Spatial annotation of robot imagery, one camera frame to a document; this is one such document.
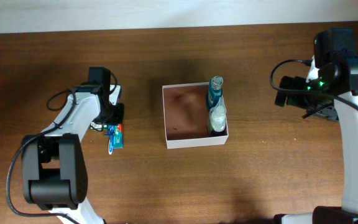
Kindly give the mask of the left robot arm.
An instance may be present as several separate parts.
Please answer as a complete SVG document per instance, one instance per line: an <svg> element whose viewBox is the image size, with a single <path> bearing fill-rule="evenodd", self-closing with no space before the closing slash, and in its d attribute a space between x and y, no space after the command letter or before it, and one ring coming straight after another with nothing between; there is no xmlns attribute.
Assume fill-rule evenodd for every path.
<svg viewBox="0 0 358 224"><path fill-rule="evenodd" d="M52 124L22 141L24 198L46 216L63 223L104 223L89 200L88 174L81 140L89 128L123 122L121 87L104 67L89 68L86 82L68 90L67 100Z"/></svg>

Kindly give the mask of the blue toothbrush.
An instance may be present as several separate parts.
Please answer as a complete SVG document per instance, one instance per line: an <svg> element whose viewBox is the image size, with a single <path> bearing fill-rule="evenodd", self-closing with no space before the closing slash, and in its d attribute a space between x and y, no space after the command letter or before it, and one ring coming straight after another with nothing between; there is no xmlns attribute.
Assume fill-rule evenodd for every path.
<svg viewBox="0 0 358 224"><path fill-rule="evenodd" d="M108 126L108 130L114 131L114 126ZM115 144L115 135L114 136L108 136L109 137L109 148L108 148L108 152L111 155L114 151L114 144Z"/></svg>

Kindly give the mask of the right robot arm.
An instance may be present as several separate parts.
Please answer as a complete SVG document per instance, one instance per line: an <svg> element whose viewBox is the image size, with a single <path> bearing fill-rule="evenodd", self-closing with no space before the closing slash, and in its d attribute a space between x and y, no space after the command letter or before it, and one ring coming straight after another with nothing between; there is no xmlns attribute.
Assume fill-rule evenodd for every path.
<svg viewBox="0 0 358 224"><path fill-rule="evenodd" d="M352 29L331 28L314 37L314 55L301 63L308 76L284 76L277 106L306 110L304 117L338 121L344 159L341 206L317 206L311 213L276 214L274 223L358 223L358 53Z"/></svg>

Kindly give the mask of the blue mouthwash bottle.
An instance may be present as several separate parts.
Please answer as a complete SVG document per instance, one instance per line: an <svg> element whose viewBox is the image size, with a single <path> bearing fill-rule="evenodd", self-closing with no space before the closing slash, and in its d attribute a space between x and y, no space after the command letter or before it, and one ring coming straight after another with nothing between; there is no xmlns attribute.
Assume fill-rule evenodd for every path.
<svg viewBox="0 0 358 224"><path fill-rule="evenodd" d="M223 83L223 77L220 76L215 76L210 79L206 95L206 106L208 111L217 105L219 98L223 95Z"/></svg>

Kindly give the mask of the clear pump soap bottle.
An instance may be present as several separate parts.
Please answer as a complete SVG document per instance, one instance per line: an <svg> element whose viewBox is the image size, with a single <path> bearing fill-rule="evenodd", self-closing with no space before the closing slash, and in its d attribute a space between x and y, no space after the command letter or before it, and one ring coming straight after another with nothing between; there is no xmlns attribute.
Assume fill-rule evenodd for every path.
<svg viewBox="0 0 358 224"><path fill-rule="evenodd" d="M209 111L208 132L211 137L222 136L226 130L226 105L221 96L217 104Z"/></svg>

